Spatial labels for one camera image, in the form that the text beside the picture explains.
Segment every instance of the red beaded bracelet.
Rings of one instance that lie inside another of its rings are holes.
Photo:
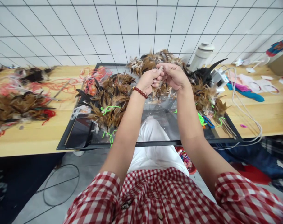
[[[137,88],[137,87],[133,87],[133,90],[136,90],[136,91],[138,91],[141,95],[143,95],[146,99],[148,98],[148,96],[144,93],[144,92],[142,92],[139,88]]]

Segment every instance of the white tile wall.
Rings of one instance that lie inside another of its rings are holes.
[[[283,0],[0,0],[0,64],[127,63],[168,49],[190,63],[196,47],[256,59],[283,39]]]

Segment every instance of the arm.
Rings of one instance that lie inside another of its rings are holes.
[[[238,172],[204,138],[192,86],[183,70],[173,64],[159,64],[157,68],[161,65],[164,65],[163,78],[166,78],[167,83],[177,90],[177,115],[182,145],[210,192],[215,196],[218,176],[224,172]]]
[[[152,92],[152,86],[158,87],[157,82],[161,79],[159,70],[150,70],[142,75],[136,87],[148,95]],[[113,145],[100,170],[100,173],[110,171],[116,174],[120,178],[121,184],[125,180],[133,158],[144,103],[145,98],[139,92],[133,91],[116,132]]]

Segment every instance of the white thermos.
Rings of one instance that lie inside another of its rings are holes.
[[[213,45],[207,42],[201,43],[195,52],[195,57],[191,62],[189,70],[193,72],[197,68],[201,68],[202,65],[206,63],[207,58],[212,54],[213,50],[214,50]]]

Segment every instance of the shirt button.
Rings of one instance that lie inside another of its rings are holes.
[[[163,219],[163,215],[161,213],[158,213],[158,217],[159,217],[160,220]]]

